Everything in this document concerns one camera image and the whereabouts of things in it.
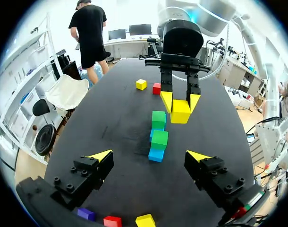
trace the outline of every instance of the cube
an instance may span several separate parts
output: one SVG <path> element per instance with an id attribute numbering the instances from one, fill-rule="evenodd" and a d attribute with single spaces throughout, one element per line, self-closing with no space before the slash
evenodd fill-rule
<path id="1" fill-rule="evenodd" d="M 164 129 L 166 122 L 166 113 L 164 111 L 152 112 L 152 129 Z"/>
<path id="2" fill-rule="evenodd" d="M 191 111 L 187 101 L 173 100 L 172 113 L 170 114 L 171 123 L 187 124 L 190 115 Z"/>
<path id="3" fill-rule="evenodd" d="M 136 225 L 138 227 L 155 227 L 155 222 L 151 214 L 139 216 L 136 218 Z"/>
<path id="4" fill-rule="evenodd" d="M 113 216 L 107 216 L 103 219 L 106 227 L 122 227 L 122 219 Z"/>
<path id="5" fill-rule="evenodd" d="M 162 162 L 164 157 L 164 150 L 156 150 L 150 148 L 148 159 L 155 162 Z"/>
<path id="6" fill-rule="evenodd" d="M 152 136 L 153 136 L 153 132 L 154 132 L 154 130 L 164 131 L 164 129 L 152 129 L 151 132 L 150 132 L 150 136 L 149 136 L 149 142 L 152 141 Z"/>
<path id="7" fill-rule="evenodd" d="M 139 90 L 144 90 L 147 88 L 147 82 L 146 80 L 140 79 L 136 82 L 136 88 Z"/>
<path id="8" fill-rule="evenodd" d="M 86 220 L 95 221 L 95 213 L 85 208 L 78 209 L 78 216 L 83 217 Z"/>
<path id="9" fill-rule="evenodd" d="M 168 142 L 168 132 L 154 130 L 152 136 L 152 148 L 156 150 L 165 150 Z"/>
<path id="10" fill-rule="evenodd" d="M 160 95 L 160 93 L 161 93 L 161 84 L 154 83 L 153 88 L 152 88 L 152 93 L 154 95 Z"/>

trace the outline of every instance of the black shorts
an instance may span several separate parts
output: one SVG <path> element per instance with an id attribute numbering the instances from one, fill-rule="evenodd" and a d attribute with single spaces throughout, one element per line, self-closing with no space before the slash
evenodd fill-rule
<path id="1" fill-rule="evenodd" d="M 106 51 L 104 46 L 80 48 L 81 66 L 83 69 L 88 69 L 95 65 L 96 61 L 106 59 Z"/>

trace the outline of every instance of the person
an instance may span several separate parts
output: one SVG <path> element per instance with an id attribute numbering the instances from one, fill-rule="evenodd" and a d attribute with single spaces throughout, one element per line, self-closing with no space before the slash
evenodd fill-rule
<path id="1" fill-rule="evenodd" d="M 101 65 L 104 74 L 109 71 L 102 37 L 107 19 L 104 10 L 91 3 L 91 0 L 78 1 L 77 12 L 74 13 L 68 28 L 72 37 L 80 43 L 82 68 L 87 70 L 89 79 L 96 84 L 98 77 L 94 71 L 95 63 Z"/>
<path id="2" fill-rule="evenodd" d="M 283 96 L 283 100 L 280 102 L 280 118 L 288 117 L 288 81 L 283 85 L 282 83 L 278 86 L 279 93 Z M 262 106 L 263 116 L 265 115 L 265 105 Z"/>

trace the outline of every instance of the floor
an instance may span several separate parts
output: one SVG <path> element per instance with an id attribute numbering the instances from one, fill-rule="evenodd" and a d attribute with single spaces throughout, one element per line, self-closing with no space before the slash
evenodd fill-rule
<path id="1" fill-rule="evenodd" d="M 258 111 L 253 110 L 253 112 L 248 110 L 237 110 L 237 113 L 239 115 L 240 120 L 243 123 L 245 132 L 249 130 L 253 125 L 255 125 L 257 122 L 261 121 L 263 119 L 262 114 L 260 114 Z M 62 131 L 64 129 L 64 126 L 62 126 L 59 129 L 58 134 L 61 135 Z M 263 171 L 264 164 L 261 163 L 259 167 L 255 167 L 255 174 L 259 174 Z M 46 166 L 37 160 L 33 159 L 32 157 L 28 156 L 24 151 L 20 151 L 17 157 L 17 165 L 16 165 L 16 173 L 15 173 L 15 184 L 19 183 L 23 179 L 27 177 L 31 177 L 33 179 L 36 179 L 38 176 L 41 176 L 44 178 Z M 267 183 L 268 178 L 264 178 L 262 184 Z M 276 183 L 273 181 L 270 185 L 270 187 L 275 186 Z M 275 204 L 277 203 L 277 199 L 275 198 L 275 193 L 272 192 L 271 196 L 269 197 L 268 201 L 263 205 L 263 207 L 258 211 L 256 215 L 266 215 L 273 210 L 275 207 Z"/>

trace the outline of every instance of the man's leg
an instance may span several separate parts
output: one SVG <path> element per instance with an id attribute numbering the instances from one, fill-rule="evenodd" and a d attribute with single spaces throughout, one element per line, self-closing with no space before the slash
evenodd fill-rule
<path id="1" fill-rule="evenodd" d="M 93 84 L 96 84 L 98 82 L 98 76 L 95 73 L 93 68 L 94 66 L 86 69 L 86 71 L 87 71 L 88 78 L 93 82 Z"/>
<path id="2" fill-rule="evenodd" d="M 98 61 L 99 65 L 101 65 L 103 74 L 105 75 L 110 69 L 108 68 L 108 64 L 106 63 L 105 60 L 103 61 Z"/>

